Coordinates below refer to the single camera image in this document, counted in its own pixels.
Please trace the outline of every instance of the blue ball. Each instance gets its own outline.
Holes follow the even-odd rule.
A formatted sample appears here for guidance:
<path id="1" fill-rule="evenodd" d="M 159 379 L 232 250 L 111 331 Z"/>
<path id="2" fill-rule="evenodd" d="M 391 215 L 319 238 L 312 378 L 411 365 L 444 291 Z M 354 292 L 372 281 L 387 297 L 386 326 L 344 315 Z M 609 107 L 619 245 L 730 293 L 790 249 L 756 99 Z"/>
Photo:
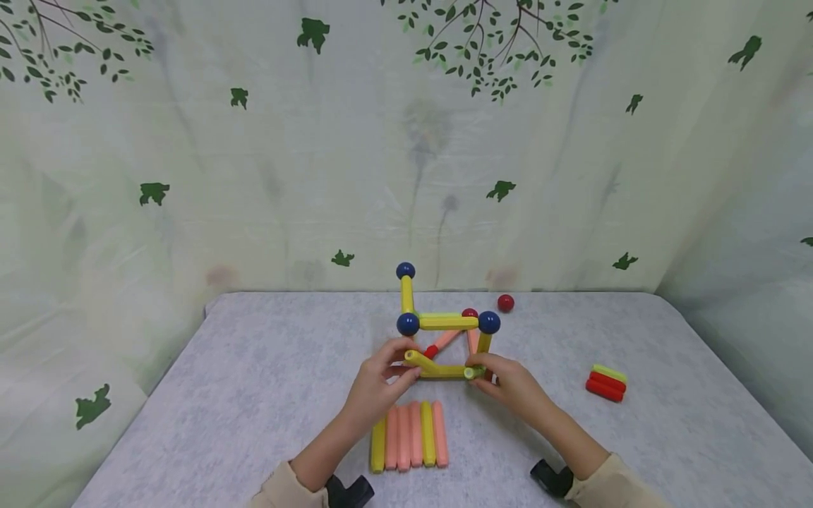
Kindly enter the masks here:
<path id="1" fill-rule="evenodd" d="M 491 310 L 487 310 L 486 312 L 480 313 L 478 324 L 480 325 L 481 332 L 493 335 L 500 331 L 500 316 Z"/>
<path id="2" fill-rule="evenodd" d="M 403 276 L 409 276 L 411 279 L 414 279 L 415 267 L 412 266 L 412 263 L 407 263 L 404 261 L 398 265 L 398 268 L 395 269 L 395 275 L 398 276 L 398 280 L 400 280 Z"/>
<path id="3" fill-rule="evenodd" d="M 401 333 L 401 335 L 413 336 L 420 329 L 420 321 L 418 320 L 418 316 L 412 314 L 411 312 L 405 312 L 398 316 L 398 324 L 396 326 L 398 326 L 398 332 Z"/>

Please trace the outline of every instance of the gray table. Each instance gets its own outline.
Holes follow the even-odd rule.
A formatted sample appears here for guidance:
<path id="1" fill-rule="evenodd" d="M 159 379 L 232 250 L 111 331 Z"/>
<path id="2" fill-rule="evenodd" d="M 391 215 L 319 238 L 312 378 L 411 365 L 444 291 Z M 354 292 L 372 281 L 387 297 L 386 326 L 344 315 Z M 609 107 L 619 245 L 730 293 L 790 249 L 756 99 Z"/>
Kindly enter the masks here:
<path id="1" fill-rule="evenodd" d="M 517 293 L 492 351 L 675 506 L 813 506 L 813 465 L 683 318 L 641 293 Z M 492 308 L 493 293 L 418 293 L 423 311 Z M 74 506 L 240 506 L 341 408 L 360 362 L 394 333 L 397 293 L 235 293 L 207 318 Z M 421 332 L 428 345 L 439 332 Z M 465 340 L 437 361 L 460 363 Z M 585 391 L 593 363 L 628 375 L 621 404 Z M 369 440 L 337 475 L 364 474 L 370 507 L 557 506 L 528 472 L 552 449 L 463 382 L 421 381 L 441 400 L 448 469 L 371 475 Z"/>

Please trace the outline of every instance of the beige sleeve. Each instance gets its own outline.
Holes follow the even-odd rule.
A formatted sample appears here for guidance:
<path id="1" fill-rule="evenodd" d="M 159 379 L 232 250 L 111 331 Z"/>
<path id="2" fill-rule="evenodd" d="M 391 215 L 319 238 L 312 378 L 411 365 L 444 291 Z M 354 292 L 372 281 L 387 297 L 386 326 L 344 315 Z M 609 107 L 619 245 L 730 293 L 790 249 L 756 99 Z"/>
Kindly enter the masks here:
<path id="1" fill-rule="evenodd" d="M 249 508 L 328 508 L 328 490 L 302 487 L 288 461 L 282 462 L 251 498 Z"/>
<path id="2" fill-rule="evenodd" d="M 581 508 L 671 508 L 616 454 L 611 454 L 587 480 L 574 478 L 565 499 Z"/>

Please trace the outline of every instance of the child's hand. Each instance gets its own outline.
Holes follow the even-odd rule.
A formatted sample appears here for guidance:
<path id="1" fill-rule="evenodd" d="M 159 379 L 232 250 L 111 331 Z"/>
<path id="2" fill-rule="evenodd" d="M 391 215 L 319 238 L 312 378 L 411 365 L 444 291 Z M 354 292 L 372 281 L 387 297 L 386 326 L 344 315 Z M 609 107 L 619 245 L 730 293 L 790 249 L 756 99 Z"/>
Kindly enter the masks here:
<path id="1" fill-rule="evenodd" d="M 466 365 L 483 365 L 497 375 L 499 384 L 475 379 L 471 384 L 504 405 L 525 423 L 536 428 L 555 408 L 545 390 L 519 362 L 496 354 L 473 354 Z"/>
<path id="2" fill-rule="evenodd" d="M 350 387 L 347 401 L 339 413 L 360 435 L 384 418 L 389 408 L 418 380 L 418 367 L 393 365 L 393 362 L 404 359 L 404 351 L 418 348 L 412 339 L 391 339 L 362 362 L 353 386 Z M 387 379 L 395 376 L 398 379 L 388 384 Z"/>

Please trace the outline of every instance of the red magnetic stick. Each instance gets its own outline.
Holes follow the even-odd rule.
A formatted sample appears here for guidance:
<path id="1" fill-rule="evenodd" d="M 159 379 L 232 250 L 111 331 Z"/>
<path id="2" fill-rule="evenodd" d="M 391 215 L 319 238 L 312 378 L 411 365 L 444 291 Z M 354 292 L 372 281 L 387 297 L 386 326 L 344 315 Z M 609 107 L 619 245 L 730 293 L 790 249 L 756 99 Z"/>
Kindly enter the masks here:
<path id="1" fill-rule="evenodd" d="M 426 350 L 424 351 L 424 356 L 431 360 L 432 358 L 435 358 L 437 352 L 438 352 L 437 346 L 432 344 L 428 348 L 426 348 Z"/>
<path id="2" fill-rule="evenodd" d="M 605 376 L 600 372 L 590 372 L 590 379 L 594 380 L 598 383 L 601 383 L 605 386 L 609 386 L 614 390 L 618 390 L 621 393 L 627 392 L 627 385 L 618 381 L 617 379 L 613 379 L 610 376 Z"/>
<path id="3" fill-rule="evenodd" d="M 598 383 L 595 380 L 588 379 L 585 388 L 590 393 L 595 393 L 599 397 L 604 397 L 613 402 L 621 402 L 624 400 L 624 394 L 618 390 L 612 389 L 605 384 Z"/>

